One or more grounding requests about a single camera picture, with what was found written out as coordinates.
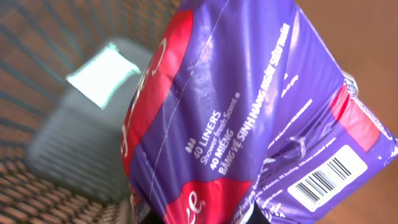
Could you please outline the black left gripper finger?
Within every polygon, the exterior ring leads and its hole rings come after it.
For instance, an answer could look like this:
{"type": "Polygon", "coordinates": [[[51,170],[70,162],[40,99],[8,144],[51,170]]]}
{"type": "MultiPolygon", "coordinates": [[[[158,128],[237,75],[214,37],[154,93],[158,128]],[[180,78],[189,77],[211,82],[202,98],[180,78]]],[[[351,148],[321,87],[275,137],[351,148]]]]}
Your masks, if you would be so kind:
{"type": "Polygon", "coordinates": [[[254,202],[249,210],[244,214],[242,224],[271,224],[266,216],[262,213],[258,204],[254,202]]]}

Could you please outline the purple red liners pack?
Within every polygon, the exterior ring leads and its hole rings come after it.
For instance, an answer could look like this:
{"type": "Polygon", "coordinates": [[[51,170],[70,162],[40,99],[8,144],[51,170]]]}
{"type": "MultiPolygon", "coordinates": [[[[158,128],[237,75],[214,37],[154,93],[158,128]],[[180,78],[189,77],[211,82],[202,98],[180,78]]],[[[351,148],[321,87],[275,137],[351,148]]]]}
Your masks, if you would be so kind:
{"type": "Polygon", "coordinates": [[[123,166],[165,223],[313,223],[397,139],[294,1],[184,1],[123,124],[123,166]]]}

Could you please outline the teal wet wipes pack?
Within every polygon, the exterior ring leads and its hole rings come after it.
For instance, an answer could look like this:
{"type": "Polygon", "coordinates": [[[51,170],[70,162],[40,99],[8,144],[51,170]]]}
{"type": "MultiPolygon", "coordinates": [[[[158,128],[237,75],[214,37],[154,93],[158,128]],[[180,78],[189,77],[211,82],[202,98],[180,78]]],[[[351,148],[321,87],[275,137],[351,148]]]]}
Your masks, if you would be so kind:
{"type": "Polygon", "coordinates": [[[118,88],[140,72],[114,42],[108,42],[94,57],[67,75],[66,81],[103,110],[118,88]]]}

